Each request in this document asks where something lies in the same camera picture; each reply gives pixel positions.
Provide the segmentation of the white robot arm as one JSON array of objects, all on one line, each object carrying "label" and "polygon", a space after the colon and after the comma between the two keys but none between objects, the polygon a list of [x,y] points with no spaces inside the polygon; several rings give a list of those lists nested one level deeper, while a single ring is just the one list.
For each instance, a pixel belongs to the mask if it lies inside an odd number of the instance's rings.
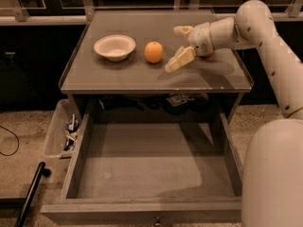
[{"label": "white robot arm", "polygon": [[303,227],[303,63],[276,31],[259,0],[243,3],[234,17],[177,26],[187,42],[165,70],[170,73],[222,48],[254,47],[283,114],[252,137],[243,167],[242,227]]}]

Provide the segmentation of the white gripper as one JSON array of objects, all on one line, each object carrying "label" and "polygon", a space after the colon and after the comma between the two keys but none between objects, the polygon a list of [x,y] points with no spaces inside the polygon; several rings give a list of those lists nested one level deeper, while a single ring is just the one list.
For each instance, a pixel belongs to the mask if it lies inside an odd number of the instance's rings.
[{"label": "white gripper", "polygon": [[190,46],[181,46],[175,55],[165,65],[165,71],[171,73],[192,62],[196,54],[200,57],[208,53],[214,53],[214,47],[210,37],[210,23],[203,23],[195,27],[176,26],[174,33],[186,38]]}]

